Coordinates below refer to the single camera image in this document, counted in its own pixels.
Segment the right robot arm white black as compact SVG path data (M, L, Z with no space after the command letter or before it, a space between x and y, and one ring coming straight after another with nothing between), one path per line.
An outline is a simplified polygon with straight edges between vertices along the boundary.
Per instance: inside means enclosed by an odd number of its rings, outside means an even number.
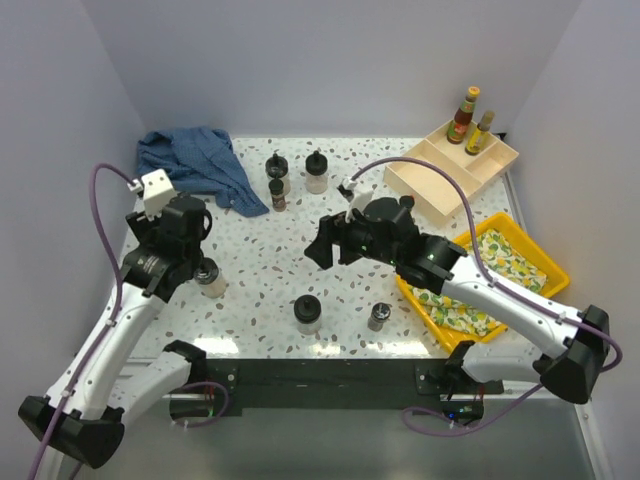
M609 315L552 301L496 274L443 236L420 232L409 196L382 197L362 211L326 215L306 257L321 269L367 258L394 267L409 285L457 300L488 314L525 338L492 348L468 341L455 348L445 369L448 386L469 392L478 383L538 383L556 397L584 404L605 370Z

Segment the red cap sauce bottle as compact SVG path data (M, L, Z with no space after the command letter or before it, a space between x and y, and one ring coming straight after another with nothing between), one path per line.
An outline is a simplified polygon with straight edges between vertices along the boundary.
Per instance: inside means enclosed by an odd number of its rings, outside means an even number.
M477 86L470 86L467 89L464 100L448 125L446 139L449 143L457 145L464 140L480 93L481 89Z

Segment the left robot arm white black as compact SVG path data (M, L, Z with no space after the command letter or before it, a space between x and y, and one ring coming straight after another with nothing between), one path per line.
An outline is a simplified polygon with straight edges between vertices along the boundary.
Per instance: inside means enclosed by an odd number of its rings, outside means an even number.
M178 287L193 279L212 218L199 198L180 195L159 217L126 218L138 240L122 263L109 302L78 355L42 396L26 397L19 418L38 440L98 469L114 455L134 419L163 395L200 390L205 353L174 341L142 372L116 380L141 335Z

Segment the yellow oil bottle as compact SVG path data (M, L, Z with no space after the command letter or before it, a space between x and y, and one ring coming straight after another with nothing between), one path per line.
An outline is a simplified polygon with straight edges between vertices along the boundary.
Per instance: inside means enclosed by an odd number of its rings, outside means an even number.
M480 121L476 124L476 128L469 137L465 152L470 156L478 155L484 148L488 138L492 122L495 118L493 110L486 110Z

